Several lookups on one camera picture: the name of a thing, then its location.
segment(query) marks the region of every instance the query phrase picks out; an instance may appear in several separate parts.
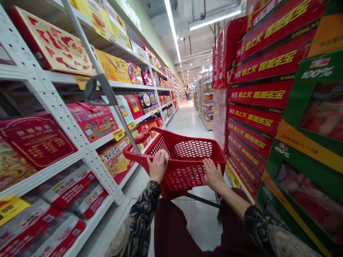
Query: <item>yellow box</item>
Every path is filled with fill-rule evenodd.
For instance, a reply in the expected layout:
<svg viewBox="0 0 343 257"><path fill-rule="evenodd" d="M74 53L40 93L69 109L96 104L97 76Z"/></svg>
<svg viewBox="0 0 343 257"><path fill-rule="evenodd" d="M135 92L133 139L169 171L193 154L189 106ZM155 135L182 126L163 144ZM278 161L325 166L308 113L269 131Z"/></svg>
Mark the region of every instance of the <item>yellow box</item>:
<svg viewBox="0 0 343 257"><path fill-rule="evenodd" d="M98 49L96 53L108 80L131 83L128 66L124 60Z"/></svg>

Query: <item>red shopping cart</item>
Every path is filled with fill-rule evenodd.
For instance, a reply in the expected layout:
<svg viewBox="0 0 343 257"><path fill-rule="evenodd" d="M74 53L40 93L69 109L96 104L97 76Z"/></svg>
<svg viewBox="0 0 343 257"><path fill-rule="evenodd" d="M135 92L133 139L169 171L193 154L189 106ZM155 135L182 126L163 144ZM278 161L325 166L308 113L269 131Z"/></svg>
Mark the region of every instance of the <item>red shopping cart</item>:
<svg viewBox="0 0 343 257"><path fill-rule="evenodd" d="M211 158L216 165L219 163L222 174L224 173L225 156L215 140L180 136L168 130L150 127L140 137L135 138L135 143L143 143L150 136L150 131L156 131L159 134L147 148L145 154L138 155L136 152L131 151L132 144L126 146L123 153L127 159L141 164L148 174L147 157L152 161L154 155L160 149L168 153L169 163L161 183L163 197L174 199L179 196L190 196L193 198L193 195L189 195L187 191L193 187L206 185L204 178L205 167L202 162L204 158ZM208 203L198 197L195 199Z"/></svg>

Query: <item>human hand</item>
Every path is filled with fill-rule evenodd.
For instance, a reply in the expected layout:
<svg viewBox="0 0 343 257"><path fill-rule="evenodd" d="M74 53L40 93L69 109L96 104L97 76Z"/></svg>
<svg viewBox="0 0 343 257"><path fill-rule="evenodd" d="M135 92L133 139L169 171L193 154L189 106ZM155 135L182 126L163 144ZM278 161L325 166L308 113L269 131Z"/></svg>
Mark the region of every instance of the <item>human hand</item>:
<svg viewBox="0 0 343 257"><path fill-rule="evenodd" d="M222 169L218 164L215 166L214 162L209 158L203 160L206 173L205 181L207 185L216 193L221 194L226 189L226 184L223 179Z"/></svg>
<svg viewBox="0 0 343 257"><path fill-rule="evenodd" d="M158 151L153 159L153 162L150 161L150 158L147 158L149 165L150 181L156 181L161 184L163 175L165 172L164 166L165 152Z"/></svg>

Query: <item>patterned sleeve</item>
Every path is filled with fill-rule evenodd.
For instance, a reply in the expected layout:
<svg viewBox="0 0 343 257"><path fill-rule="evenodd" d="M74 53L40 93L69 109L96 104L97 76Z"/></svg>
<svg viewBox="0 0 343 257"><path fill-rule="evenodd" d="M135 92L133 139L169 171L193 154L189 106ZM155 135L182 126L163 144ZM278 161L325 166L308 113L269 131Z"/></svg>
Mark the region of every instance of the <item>patterned sleeve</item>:
<svg viewBox="0 0 343 257"><path fill-rule="evenodd" d="M150 181L131 207L119 231L113 238L105 257L148 256L150 224L154 217L161 187Z"/></svg>

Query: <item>fluorescent light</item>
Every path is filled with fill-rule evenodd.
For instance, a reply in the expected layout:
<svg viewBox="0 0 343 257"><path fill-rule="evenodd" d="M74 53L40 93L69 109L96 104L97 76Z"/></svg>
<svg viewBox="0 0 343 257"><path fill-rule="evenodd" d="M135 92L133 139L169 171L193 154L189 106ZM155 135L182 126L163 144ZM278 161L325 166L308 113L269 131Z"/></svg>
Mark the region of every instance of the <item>fluorescent light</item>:
<svg viewBox="0 0 343 257"><path fill-rule="evenodd" d="M176 36L175 27L174 27L172 9L170 8L169 0L164 0L164 3L165 3L165 7L167 9L167 14L168 14L168 18L169 18L171 33L173 34L173 39L174 39L174 43L175 43L175 47L176 47L176 53L178 54L179 63L181 63L180 51L179 51L178 39L177 39L177 36Z"/></svg>
<svg viewBox="0 0 343 257"><path fill-rule="evenodd" d="M198 29L198 28L207 26L207 25L212 24L212 23L215 23L215 22L217 22L217 21L224 20L224 19L226 19L226 18L228 18L228 17L234 16L234 15L237 15L237 14L240 14L240 13L241 13L241 11L239 10L239 11L233 12L233 13L231 13L231 14L228 14L228 15L225 15L225 16L222 16L222 17L213 19L213 20L209 20L209 21L204 22L204 23L201 23L201 24L199 24L199 25L190 27L189 30L195 30L195 29Z"/></svg>

